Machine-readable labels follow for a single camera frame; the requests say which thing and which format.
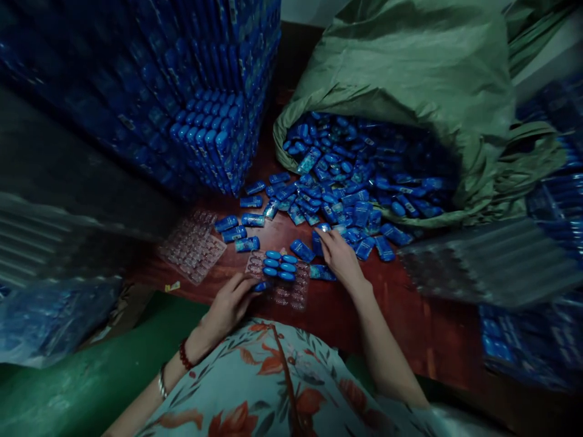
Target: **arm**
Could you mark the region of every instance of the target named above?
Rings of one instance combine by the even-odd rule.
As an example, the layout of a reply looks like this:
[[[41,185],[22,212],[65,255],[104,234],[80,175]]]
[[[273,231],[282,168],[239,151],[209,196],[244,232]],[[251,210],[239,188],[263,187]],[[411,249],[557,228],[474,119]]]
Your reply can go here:
[[[412,407],[429,408],[429,403],[411,367],[403,356],[378,307],[372,284],[366,280],[352,248],[337,231],[322,232],[324,260],[346,287],[356,307],[363,335],[364,354],[377,390]]]
[[[191,363],[198,364],[239,323],[251,300],[259,295],[248,293],[257,282],[256,279],[245,278],[243,274],[237,273],[219,290],[206,317],[186,340],[186,357]],[[168,395],[184,375],[186,368],[177,352],[164,369],[164,386]],[[105,431],[104,437],[136,434],[163,401],[156,376]]]

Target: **silver bracelet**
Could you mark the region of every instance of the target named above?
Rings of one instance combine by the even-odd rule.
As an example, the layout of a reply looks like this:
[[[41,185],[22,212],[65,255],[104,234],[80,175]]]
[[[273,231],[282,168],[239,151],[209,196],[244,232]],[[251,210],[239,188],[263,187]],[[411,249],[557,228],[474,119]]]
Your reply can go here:
[[[158,377],[158,388],[160,389],[160,394],[162,395],[163,399],[168,397],[168,392],[166,391],[166,387],[164,387],[164,369],[166,368],[166,363],[162,364],[160,367],[160,376]]]

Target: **wall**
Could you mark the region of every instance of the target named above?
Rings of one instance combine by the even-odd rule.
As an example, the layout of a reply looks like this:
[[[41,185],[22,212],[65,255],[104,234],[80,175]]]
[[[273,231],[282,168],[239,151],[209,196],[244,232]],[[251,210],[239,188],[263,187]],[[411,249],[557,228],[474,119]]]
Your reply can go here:
[[[550,81],[583,71],[583,7],[577,9],[513,79],[517,104],[531,98]]]
[[[315,27],[327,27],[349,0],[282,0],[281,19]]]

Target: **woman's left hand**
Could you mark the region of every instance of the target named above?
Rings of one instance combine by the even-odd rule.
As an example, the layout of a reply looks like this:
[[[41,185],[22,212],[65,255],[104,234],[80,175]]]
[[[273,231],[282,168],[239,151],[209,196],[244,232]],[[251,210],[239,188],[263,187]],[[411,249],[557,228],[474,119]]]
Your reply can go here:
[[[225,338],[243,318],[253,298],[260,295],[249,293],[251,287],[257,283],[258,279],[242,273],[233,276],[217,293],[211,309],[186,342],[186,349],[188,350],[189,340],[203,342],[214,348]]]

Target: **red beaded bracelet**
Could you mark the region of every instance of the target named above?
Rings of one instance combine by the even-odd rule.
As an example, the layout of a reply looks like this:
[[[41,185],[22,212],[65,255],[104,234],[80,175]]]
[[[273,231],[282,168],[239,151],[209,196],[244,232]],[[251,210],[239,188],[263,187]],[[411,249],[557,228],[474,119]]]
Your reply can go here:
[[[190,362],[186,357],[186,339],[182,340],[182,342],[180,343],[179,353],[180,361],[182,361],[182,365],[184,366],[184,368],[186,370],[192,369],[195,366],[195,364]]]

